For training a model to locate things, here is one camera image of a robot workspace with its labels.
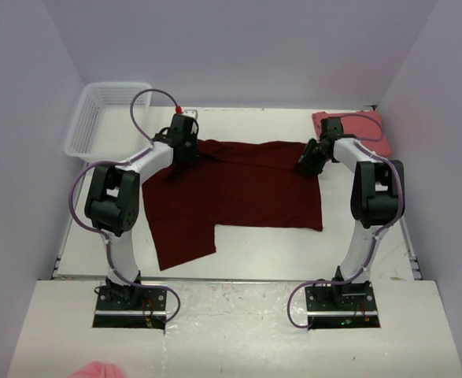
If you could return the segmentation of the dark red t shirt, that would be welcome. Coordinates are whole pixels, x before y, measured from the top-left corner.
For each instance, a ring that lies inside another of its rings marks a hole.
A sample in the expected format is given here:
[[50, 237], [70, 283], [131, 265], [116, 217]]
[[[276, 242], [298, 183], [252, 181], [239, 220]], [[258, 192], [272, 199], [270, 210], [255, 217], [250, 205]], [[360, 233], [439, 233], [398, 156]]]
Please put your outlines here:
[[303, 143], [201, 140], [198, 158], [142, 185], [161, 270], [215, 253], [217, 225], [322, 231], [320, 185], [297, 169]]

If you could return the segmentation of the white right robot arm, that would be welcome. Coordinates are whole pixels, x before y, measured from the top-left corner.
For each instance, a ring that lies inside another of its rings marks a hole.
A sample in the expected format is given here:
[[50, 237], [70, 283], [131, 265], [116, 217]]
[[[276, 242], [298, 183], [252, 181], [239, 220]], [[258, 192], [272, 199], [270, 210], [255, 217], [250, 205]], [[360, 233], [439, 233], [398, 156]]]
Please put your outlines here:
[[383, 236], [403, 217], [404, 166], [369, 150], [357, 136], [345, 132], [341, 117], [321, 121], [319, 138], [307, 142], [296, 169], [319, 175], [329, 161], [341, 163], [353, 173], [350, 211], [355, 225], [335, 277], [315, 283], [332, 287], [364, 284], [370, 280], [371, 264]]

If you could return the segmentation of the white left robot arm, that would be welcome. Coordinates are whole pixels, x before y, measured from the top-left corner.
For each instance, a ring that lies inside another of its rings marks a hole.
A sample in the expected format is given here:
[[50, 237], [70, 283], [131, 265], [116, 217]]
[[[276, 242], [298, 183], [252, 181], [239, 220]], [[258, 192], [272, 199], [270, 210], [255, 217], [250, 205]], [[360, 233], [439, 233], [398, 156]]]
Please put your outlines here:
[[132, 229], [139, 217], [142, 185], [161, 170], [196, 158], [198, 131], [198, 112], [185, 110], [175, 114], [171, 124], [137, 154], [123, 161], [94, 164], [84, 214], [92, 229], [102, 235], [109, 282], [139, 285]]

